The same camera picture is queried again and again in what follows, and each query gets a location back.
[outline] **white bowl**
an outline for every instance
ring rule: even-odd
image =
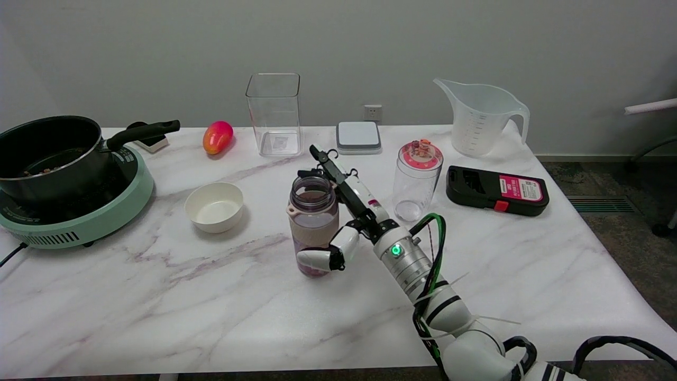
[[[200,230],[222,233],[237,225],[242,217],[242,191],[227,182],[213,182],[188,196],[183,209]]]

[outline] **white wall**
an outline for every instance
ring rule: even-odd
[[[537,153],[627,154],[677,133],[672,0],[2,0],[0,129],[52,113],[104,126],[248,125],[256,72],[301,74],[304,125],[449,123],[440,76],[531,109]]]

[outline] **measuring jug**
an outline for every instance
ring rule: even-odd
[[[447,94],[454,109],[452,146],[468,156],[483,156],[494,147],[513,115],[522,116],[522,144],[529,131],[529,109],[506,90],[491,85],[433,81]]]

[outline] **white marble tabletop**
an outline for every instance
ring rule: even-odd
[[[433,141],[445,167],[545,179],[550,205],[535,218],[455,205],[441,180],[432,208],[447,220],[442,273],[469,272],[454,288],[470,310],[521,322],[485,323],[505,338],[526,336],[541,360],[570,360],[603,334],[636,336],[677,357],[677,334],[520,144],[515,125],[482,160],[458,154],[450,129],[384,126],[382,154],[342,161],[390,211],[397,149],[415,138]],[[334,146],[331,127],[303,131],[305,146]],[[310,154],[260,157],[246,128],[211,158],[203,132],[183,129],[160,152],[144,151],[155,196],[116,234],[90,248],[28,248],[0,269],[0,378],[433,365],[408,299],[366,240],[343,272],[308,279],[297,270],[284,208],[296,171],[314,165]],[[183,212],[189,193],[214,181],[237,184],[246,203],[241,224],[220,235],[196,230]],[[0,229],[0,252],[17,244]],[[643,357],[608,346],[590,358]]]

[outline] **plastic tumbler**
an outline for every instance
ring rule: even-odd
[[[259,73],[249,79],[249,116],[261,156],[301,153],[300,82],[296,73]]]
[[[393,204],[400,220],[417,221],[428,209],[442,163],[442,152],[428,140],[414,140],[399,150]]]
[[[321,177],[297,178],[292,184],[287,204],[294,252],[306,247],[328,247],[339,230],[339,203],[331,183]],[[321,277],[326,271],[299,263],[299,270],[309,277]]]

